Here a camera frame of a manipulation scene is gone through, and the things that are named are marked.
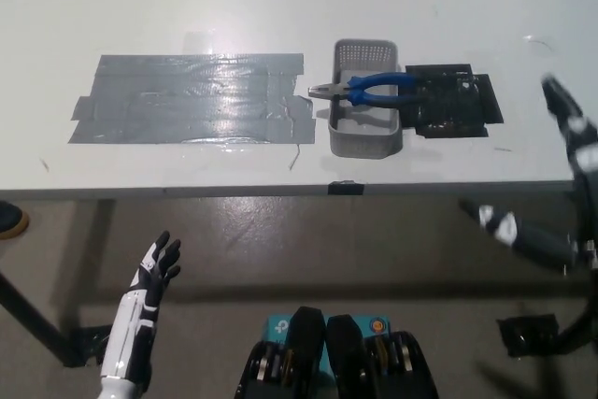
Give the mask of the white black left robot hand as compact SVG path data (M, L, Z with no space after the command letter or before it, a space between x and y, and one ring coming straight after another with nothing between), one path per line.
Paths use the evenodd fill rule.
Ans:
M147 384L165 291L180 272L180 241L164 231L150 245L122 296L102 363L103 378Z

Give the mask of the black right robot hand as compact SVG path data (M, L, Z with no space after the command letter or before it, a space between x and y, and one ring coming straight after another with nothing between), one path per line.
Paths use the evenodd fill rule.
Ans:
M552 75L541 82L547 109L556 121L574 176L577 234L562 237L518 218L511 211L462 200L459 206L479 227L513 252L556 270L597 268L597 126Z

